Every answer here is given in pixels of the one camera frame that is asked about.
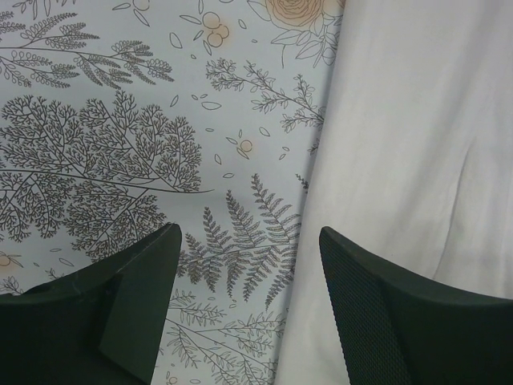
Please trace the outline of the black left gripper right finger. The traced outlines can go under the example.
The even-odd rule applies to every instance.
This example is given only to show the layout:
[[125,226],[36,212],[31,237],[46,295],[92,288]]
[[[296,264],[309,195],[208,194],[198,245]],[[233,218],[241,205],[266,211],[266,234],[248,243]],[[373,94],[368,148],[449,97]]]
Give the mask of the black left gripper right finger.
[[330,227],[319,246],[352,384],[511,383],[511,300],[424,278]]

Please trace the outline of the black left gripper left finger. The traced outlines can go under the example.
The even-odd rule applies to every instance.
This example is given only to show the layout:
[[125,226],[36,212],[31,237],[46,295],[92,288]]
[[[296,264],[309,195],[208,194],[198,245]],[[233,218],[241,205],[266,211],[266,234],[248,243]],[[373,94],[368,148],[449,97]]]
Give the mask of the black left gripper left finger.
[[149,384],[180,258],[167,224],[23,294],[1,297],[4,384]]

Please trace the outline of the white t-shirt with robot print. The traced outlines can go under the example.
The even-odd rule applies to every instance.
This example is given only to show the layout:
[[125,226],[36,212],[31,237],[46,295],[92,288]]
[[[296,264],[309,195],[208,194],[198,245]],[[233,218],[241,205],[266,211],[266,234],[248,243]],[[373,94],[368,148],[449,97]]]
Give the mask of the white t-shirt with robot print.
[[348,1],[279,384],[346,384],[325,226],[438,282],[512,295],[512,4]]

